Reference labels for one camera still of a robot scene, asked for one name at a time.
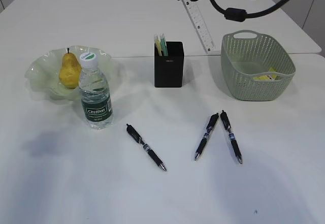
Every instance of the water bottle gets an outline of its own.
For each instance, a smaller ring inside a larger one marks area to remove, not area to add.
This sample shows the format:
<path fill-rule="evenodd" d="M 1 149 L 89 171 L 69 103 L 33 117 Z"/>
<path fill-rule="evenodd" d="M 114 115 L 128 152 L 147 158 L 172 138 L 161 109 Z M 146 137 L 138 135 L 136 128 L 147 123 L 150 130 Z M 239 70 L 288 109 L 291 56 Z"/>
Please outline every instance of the water bottle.
<path fill-rule="evenodd" d="M 82 66 L 79 88 L 86 119 L 93 129 L 103 129 L 113 120 L 107 79 L 98 68 L 96 54 L 92 52 L 81 54 L 79 63 Z"/>

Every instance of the basket handle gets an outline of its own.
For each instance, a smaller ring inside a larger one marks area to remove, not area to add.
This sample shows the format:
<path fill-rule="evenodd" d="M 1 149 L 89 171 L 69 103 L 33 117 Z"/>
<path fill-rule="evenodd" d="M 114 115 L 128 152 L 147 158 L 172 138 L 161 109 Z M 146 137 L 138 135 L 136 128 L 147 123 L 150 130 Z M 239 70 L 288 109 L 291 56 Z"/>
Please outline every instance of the basket handle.
<path fill-rule="evenodd" d="M 269 75 L 269 76 L 277 76 L 277 77 L 281 77 L 281 78 L 287 78 L 287 77 L 290 77 L 292 76 L 292 74 L 283 74 L 283 73 L 277 73 L 277 72 L 265 72 L 265 73 L 257 73 L 257 74 L 245 74 L 245 76 L 247 77 L 250 77 L 254 80 L 255 77 L 261 77 L 261 76 L 264 76 L 264 75 Z M 259 81 L 278 81 L 279 79 L 277 80 L 259 80 Z"/>
<path fill-rule="evenodd" d="M 245 30 L 239 30 L 239 31 L 236 31 L 234 33 L 231 33 L 229 34 L 230 36 L 233 36 L 234 39 L 239 39 L 239 38 L 236 38 L 235 35 L 236 34 L 243 34 L 243 33 L 249 33 L 249 34 L 254 34 L 256 35 L 255 38 L 241 38 L 241 39 L 245 39 L 245 40 L 254 40 L 256 39 L 257 37 L 261 36 L 262 34 L 258 33 L 258 32 L 255 32 L 255 31 L 252 31 L 252 30 L 248 30 L 248 29 L 245 29 Z"/>

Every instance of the wavy glass bowl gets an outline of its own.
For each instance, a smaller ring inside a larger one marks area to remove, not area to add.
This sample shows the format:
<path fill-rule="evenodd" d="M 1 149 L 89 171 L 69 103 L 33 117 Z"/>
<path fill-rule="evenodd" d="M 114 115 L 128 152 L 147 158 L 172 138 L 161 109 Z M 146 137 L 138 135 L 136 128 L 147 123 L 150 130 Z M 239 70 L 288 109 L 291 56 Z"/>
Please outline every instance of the wavy glass bowl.
<path fill-rule="evenodd" d="M 86 46 L 71 46 L 70 53 L 79 56 L 84 52 L 93 52 L 98 56 L 99 68 L 110 80 L 110 71 L 112 70 L 111 56 L 105 51 L 97 48 Z M 66 88 L 59 80 L 59 72 L 62 64 L 62 57 L 66 54 L 67 49 L 51 50 L 35 60 L 25 73 L 25 78 L 29 80 L 30 87 L 33 91 L 41 91 L 50 96 L 53 100 L 77 100 L 79 88 Z"/>

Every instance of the black pen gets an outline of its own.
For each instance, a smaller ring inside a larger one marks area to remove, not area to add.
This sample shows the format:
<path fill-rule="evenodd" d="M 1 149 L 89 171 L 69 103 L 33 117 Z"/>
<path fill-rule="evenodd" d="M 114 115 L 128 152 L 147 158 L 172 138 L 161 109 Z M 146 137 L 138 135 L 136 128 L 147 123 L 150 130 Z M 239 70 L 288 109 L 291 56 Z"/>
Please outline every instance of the black pen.
<path fill-rule="evenodd" d="M 214 114 L 210 117 L 210 121 L 207 125 L 207 132 L 204 134 L 199 146 L 198 146 L 198 149 L 197 151 L 195 152 L 195 157 L 194 157 L 194 160 L 196 161 L 200 155 L 202 154 L 202 151 L 205 147 L 205 145 L 207 144 L 208 142 L 208 139 L 209 139 L 209 136 L 210 136 L 210 133 L 211 131 L 213 130 L 215 124 L 217 123 L 217 120 L 218 120 L 218 117 L 219 117 L 219 114 Z"/>
<path fill-rule="evenodd" d="M 232 131 L 232 126 L 230 125 L 229 119 L 227 117 L 227 113 L 225 113 L 223 110 L 222 110 L 222 113 L 220 114 L 220 119 L 223 122 L 224 129 L 228 132 L 228 137 L 229 137 L 232 147 L 234 149 L 234 153 L 235 153 L 237 160 L 239 161 L 240 164 L 243 164 L 242 154 L 240 153 L 240 150 L 239 150 L 239 147 L 237 144 L 237 140 L 236 140 L 235 135 Z"/>
<path fill-rule="evenodd" d="M 134 138 L 134 140 L 138 144 L 142 145 L 143 149 L 148 153 L 148 155 L 157 164 L 157 166 L 159 166 L 161 169 L 163 169 L 166 172 L 167 169 L 166 169 L 164 163 L 161 161 L 161 159 L 159 159 L 159 157 L 150 148 L 150 146 L 148 144 L 146 144 L 145 142 L 143 142 L 143 140 L 142 140 L 141 136 L 138 134 L 138 132 L 131 125 L 129 125 L 129 124 L 127 124 L 126 131 L 128 132 L 128 134 L 131 135 L 132 138 Z"/>

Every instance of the green plastic basket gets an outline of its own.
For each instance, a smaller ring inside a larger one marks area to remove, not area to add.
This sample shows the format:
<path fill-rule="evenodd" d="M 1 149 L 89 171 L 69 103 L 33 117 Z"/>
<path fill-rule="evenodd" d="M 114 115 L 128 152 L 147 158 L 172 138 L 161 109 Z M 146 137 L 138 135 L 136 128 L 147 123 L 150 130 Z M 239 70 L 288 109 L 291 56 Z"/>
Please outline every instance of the green plastic basket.
<path fill-rule="evenodd" d="M 255 38 L 235 38 L 251 33 Z M 296 68 L 284 48 L 273 37 L 241 30 L 222 39 L 221 67 L 231 94 L 243 101 L 271 101 L 289 85 Z M 259 80 L 260 76 L 274 80 Z"/>

